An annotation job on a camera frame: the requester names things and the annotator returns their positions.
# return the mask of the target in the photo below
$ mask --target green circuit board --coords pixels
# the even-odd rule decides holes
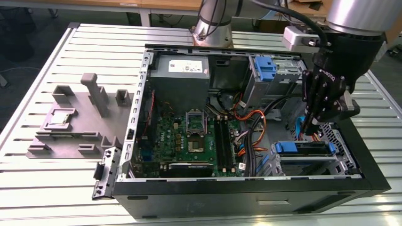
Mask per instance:
[[[165,116],[159,118],[157,126],[157,144],[153,150],[153,160],[143,162],[145,177],[159,177],[161,162],[193,162],[210,163],[214,165],[213,177],[239,177],[241,172],[227,172],[218,170],[217,166],[217,149],[215,149],[215,132],[214,118],[206,118],[206,134],[194,137],[186,131],[186,116]],[[201,119],[190,119],[189,128],[198,128],[203,125]],[[230,133],[233,134],[239,128],[238,121],[229,121]]]

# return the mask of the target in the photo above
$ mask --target ram slot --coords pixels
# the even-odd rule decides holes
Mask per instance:
[[[231,135],[227,125],[227,120],[222,120],[221,122],[221,130],[222,130],[222,147],[223,147],[223,155],[225,155],[225,166],[227,170],[233,168],[233,149],[231,149]]]
[[[218,160],[218,170],[225,169],[225,152],[223,152],[223,142],[222,142],[222,129],[221,129],[222,120],[214,121],[215,129],[215,150],[217,150],[217,160]]]

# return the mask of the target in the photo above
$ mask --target aluminum slotted table surface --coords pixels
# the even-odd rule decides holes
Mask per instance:
[[[235,48],[285,50],[281,35],[234,32]],[[68,28],[0,135],[0,225],[390,225],[402,224],[402,111],[372,72],[353,94],[353,118],[392,190],[322,214],[223,218],[134,219],[115,200],[91,200],[98,160],[28,159],[27,147],[48,113],[58,85],[84,91],[82,74],[98,74],[109,92],[137,91],[145,44],[191,45],[186,29],[82,24]]]

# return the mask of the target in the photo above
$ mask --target white label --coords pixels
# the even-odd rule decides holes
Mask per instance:
[[[170,72],[202,73],[201,60],[171,60]]]
[[[246,103],[245,103],[243,101],[239,101],[239,105],[241,105],[242,107],[246,107]]]
[[[121,6],[134,6],[134,7],[137,7],[138,4],[133,4],[133,3],[121,3]]]

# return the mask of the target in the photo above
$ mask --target open computer tower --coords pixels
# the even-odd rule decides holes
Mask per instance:
[[[310,54],[149,45],[126,140],[105,152],[94,200],[115,198],[135,218],[271,215],[324,212],[389,190],[350,119],[298,139],[312,66]],[[250,121],[234,111],[285,95],[266,115],[251,177],[239,153]]]

